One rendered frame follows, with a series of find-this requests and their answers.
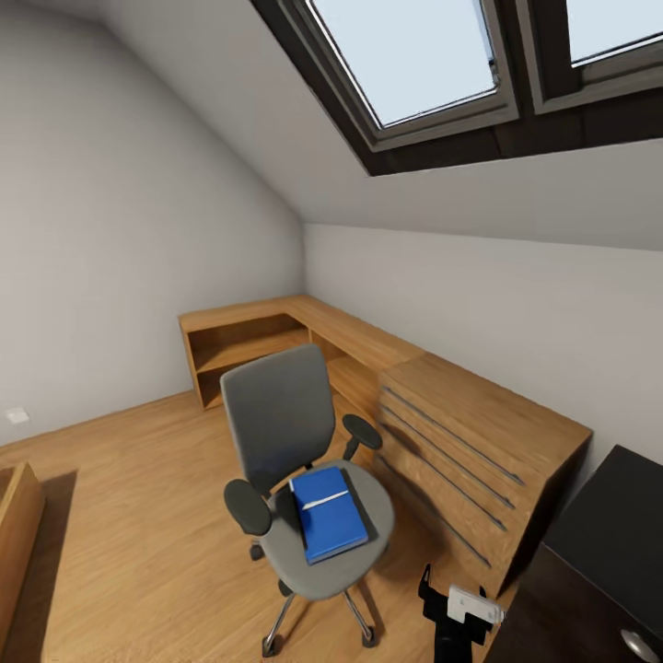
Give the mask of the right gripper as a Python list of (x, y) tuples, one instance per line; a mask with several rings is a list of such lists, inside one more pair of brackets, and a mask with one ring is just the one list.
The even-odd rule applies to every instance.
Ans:
[[(425, 568), (424, 575), (418, 588), (418, 596), (425, 601), (424, 616), (436, 623), (435, 643), (439, 640), (449, 640), (459, 644), (472, 658), (471, 641), (484, 645), (487, 631), (491, 631), (494, 622), (488, 622), (467, 612), (465, 623), (460, 623), (448, 616), (448, 597), (429, 587), (429, 572), (431, 564)], [(483, 587), (480, 587), (481, 597), (488, 597)]]

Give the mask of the folder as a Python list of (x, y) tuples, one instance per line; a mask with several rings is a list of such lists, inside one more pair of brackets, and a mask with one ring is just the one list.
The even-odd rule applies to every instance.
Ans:
[[(364, 523), (339, 467), (299, 476), (288, 483), (308, 564), (368, 541)], [(309, 503), (339, 492), (344, 494), (303, 510)]]

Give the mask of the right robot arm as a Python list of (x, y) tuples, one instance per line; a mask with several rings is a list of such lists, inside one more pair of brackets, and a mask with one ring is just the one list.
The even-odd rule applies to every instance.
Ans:
[(505, 615), (480, 587), (480, 594), (452, 585), (449, 597), (429, 587), (431, 564), (425, 568), (418, 596), (425, 601), (424, 616), (436, 623), (434, 663), (471, 663), (471, 641), (484, 645), (487, 631)]

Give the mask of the swivel chair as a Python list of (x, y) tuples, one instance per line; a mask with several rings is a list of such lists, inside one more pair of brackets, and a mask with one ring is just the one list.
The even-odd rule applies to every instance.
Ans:
[[(274, 638), (296, 594), (325, 600), (342, 594), (362, 628), (362, 646), (374, 647), (374, 629), (364, 622), (347, 589), (378, 562), (395, 529), (395, 510), (385, 487), (351, 461), (359, 444), (381, 449), (382, 436), (361, 416), (347, 413), (344, 427), (352, 434), (343, 459), (312, 463), (329, 449), (336, 429), (332, 389), (319, 344), (288, 349), (228, 370), (221, 390), (244, 480), (231, 480), (224, 497), (251, 541), (253, 561), (260, 545), (280, 577), (286, 597), (273, 629), (262, 640), (262, 656), (275, 654)], [(339, 467), (364, 523), (368, 541), (346, 552), (308, 564), (289, 483), (271, 490), (290, 474), (299, 476)]]

